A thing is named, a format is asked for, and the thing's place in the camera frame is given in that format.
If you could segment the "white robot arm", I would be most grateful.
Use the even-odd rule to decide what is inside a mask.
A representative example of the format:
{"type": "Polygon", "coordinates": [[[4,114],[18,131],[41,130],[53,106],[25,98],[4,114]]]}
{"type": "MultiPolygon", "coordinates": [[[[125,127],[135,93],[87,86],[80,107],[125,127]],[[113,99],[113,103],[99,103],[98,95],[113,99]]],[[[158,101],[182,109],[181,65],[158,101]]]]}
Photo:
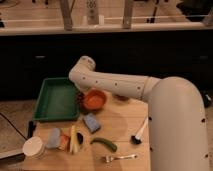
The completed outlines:
{"type": "Polygon", "coordinates": [[[91,88],[148,104],[151,171],[210,171],[204,102],[198,88],[185,78],[97,72],[82,56],[69,79],[82,92],[91,88]]]}

